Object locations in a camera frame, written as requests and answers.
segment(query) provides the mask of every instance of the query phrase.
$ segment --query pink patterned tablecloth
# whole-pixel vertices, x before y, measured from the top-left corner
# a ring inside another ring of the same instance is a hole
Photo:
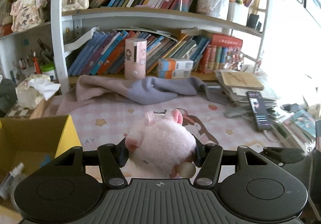
[[[59,97],[53,99],[44,115],[51,115],[59,101]],[[275,142],[257,132],[254,123],[242,117],[226,118],[223,114],[225,106],[210,102],[202,96],[183,96],[146,106],[98,99],[93,104],[70,112],[70,115],[84,150],[95,150],[106,143],[119,143],[135,120],[142,119],[145,112],[163,112],[173,108],[179,108],[186,115],[183,125],[186,124],[185,127],[203,144],[217,140],[224,149],[236,150],[239,145],[247,145],[257,152],[265,146],[281,146],[273,135],[270,139]],[[233,167],[222,170],[220,179],[230,175],[231,170],[234,170]],[[100,179],[97,167],[88,167],[87,172]],[[130,179],[130,169],[124,167],[123,173]]]

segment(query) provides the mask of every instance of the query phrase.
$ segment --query yellow cardboard box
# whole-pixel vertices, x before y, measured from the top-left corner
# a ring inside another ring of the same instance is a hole
[[[22,173],[28,176],[40,168],[46,156],[54,159],[73,146],[81,143],[70,115],[34,120],[1,118],[0,183],[20,162],[24,164]],[[0,199],[0,220],[2,216],[16,223],[21,220],[10,199]]]

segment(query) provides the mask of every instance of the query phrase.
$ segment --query pink cylindrical container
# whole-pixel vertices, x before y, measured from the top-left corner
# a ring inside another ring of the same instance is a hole
[[[142,38],[130,38],[125,43],[125,78],[142,79],[146,75],[147,41]]]

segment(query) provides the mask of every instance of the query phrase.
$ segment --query metal screw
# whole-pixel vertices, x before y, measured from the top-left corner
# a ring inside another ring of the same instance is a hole
[[[125,183],[125,181],[121,178],[112,178],[109,180],[109,184],[113,185],[113,186],[120,186],[124,183]]]
[[[208,186],[212,184],[212,181],[209,178],[200,178],[196,183],[201,186]]]

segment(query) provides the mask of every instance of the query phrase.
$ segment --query smartphone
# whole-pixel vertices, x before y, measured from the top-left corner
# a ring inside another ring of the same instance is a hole
[[[247,95],[253,110],[257,129],[259,131],[269,130],[271,124],[261,93],[259,91],[248,91]]]

